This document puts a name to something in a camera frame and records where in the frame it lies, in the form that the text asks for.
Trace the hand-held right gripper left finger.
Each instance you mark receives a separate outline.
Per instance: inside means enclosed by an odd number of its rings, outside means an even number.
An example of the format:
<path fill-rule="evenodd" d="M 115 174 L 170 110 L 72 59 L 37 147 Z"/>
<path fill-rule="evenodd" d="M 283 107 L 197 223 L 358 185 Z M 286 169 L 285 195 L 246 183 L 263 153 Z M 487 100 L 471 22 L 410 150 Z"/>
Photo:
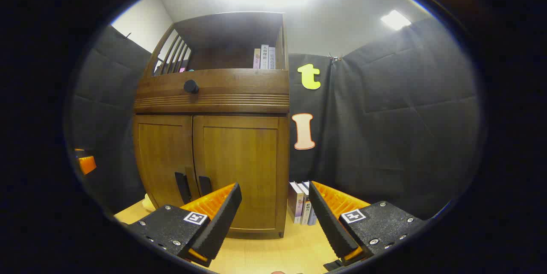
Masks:
<path fill-rule="evenodd" d="M 235 182 L 184 206 L 160 206 L 125 227 L 160 250 L 207 268 L 217 257 L 241 201 L 241 188 Z"/>

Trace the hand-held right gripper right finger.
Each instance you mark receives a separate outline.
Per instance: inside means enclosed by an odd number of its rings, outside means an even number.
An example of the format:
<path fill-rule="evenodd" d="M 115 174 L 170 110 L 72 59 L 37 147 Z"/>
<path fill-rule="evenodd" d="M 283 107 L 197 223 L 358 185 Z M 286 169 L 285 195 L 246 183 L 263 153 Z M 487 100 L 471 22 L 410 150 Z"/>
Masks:
<path fill-rule="evenodd" d="M 317 181 L 309 184 L 309 198 L 337 257 L 324 265 L 328 271 L 385 254 L 428 223 L 389 202 L 367 203 Z"/>

